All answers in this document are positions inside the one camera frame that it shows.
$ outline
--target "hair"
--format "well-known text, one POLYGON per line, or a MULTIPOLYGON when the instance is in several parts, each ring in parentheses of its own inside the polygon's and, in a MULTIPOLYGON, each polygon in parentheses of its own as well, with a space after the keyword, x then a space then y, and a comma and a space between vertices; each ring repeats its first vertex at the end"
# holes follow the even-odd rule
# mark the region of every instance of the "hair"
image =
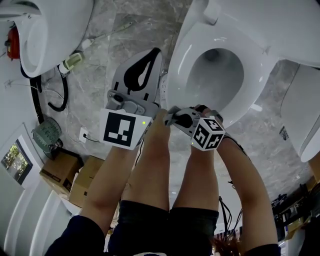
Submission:
POLYGON ((215 251, 220 254, 220 256, 240 256, 240 242, 235 238, 229 239, 227 241, 221 241, 213 238, 212 246, 215 251))

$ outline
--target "fiducial marker cube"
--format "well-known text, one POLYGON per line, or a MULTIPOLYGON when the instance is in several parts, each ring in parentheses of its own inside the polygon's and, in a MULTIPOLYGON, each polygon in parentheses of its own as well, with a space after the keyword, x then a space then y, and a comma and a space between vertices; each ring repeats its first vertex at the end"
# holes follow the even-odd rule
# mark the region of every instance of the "fiducial marker cube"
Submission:
POLYGON ((200 118, 191 136, 191 145, 201 151, 215 150, 219 147, 226 131, 212 118, 200 118))

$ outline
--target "thigh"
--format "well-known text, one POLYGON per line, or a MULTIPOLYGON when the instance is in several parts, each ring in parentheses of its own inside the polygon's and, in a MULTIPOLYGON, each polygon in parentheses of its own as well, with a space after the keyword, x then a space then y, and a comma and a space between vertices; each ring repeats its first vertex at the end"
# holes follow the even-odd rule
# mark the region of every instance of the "thigh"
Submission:
POLYGON ((191 155, 173 207, 218 211, 219 188, 213 151, 200 151, 191 147, 191 155))
POLYGON ((167 252, 168 211, 150 205, 121 201, 118 225, 111 235, 112 255, 167 252))
POLYGON ((169 210, 170 128, 161 110, 144 137, 143 150, 125 186, 122 199, 169 210))
POLYGON ((212 255, 212 238, 219 212, 216 210, 176 207, 169 213, 169 255, 212 255))

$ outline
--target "dark shirt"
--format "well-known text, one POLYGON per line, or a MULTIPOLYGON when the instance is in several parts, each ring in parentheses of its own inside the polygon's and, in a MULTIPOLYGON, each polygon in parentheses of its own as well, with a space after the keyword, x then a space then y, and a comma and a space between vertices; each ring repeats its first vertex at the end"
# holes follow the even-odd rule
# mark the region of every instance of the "dark shirt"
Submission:
MULTIPOLYGON (((101 228, 91 219, 83 216, 73 217, 61 237, 54 241, 46 256, 56 255, 109 255, 104 252, 105 236, 101 228)), ((157 255, 146 252, 145 255, 157 255)), ((245 256, 280 256, 277 244, 268 244, 254 248, 245 256)))

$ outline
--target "marble floor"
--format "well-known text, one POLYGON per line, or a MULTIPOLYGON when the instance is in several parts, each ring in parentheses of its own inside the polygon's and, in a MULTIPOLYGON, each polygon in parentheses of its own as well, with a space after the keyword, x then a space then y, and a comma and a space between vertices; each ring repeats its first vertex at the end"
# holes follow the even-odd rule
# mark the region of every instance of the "marble floor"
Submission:
MULTIPOLYGON (((162 50, 164 68, 168 68, 171 55, 184 17, 192 0, 96 0, 85 37, 109 33, 84 51, 84 63, 68 76, 68 111, 55 112, 48 102, 61 104, 53 92, 45 91, 40 97, 42 111, 53 117, 62 128, 61 139, 68 150, 84 158, 92 155, 104 159, 110 147, 101 143, 79 141, 81 126, 88 129, 89 138, 99 138, 99 112, 106 105, 106 92, 111 88, 113 75, 123 61, 152 47, 162 50), (121 26, 132 25, 116 32, 121 26)), ((261 174, 271 199, 278 194, 296 189, 311 176, 308 165, 298 158, 289 140, 280 135, 283 124, 280 117, 282 99, 299 66, 280 61, 256 101, 262 111, 250 109, 227 131, 238 140, 261 174)), ((58 72, 43 76, 43 89, 55 90, 63 95, 58 72)), ((170 149, 170 203, 177 196, 190 153, 189 140, 175 127, 171 129, 170 149)), ((220 180, 227 181, 228 172, 216 154, 215 170, 220 180)))

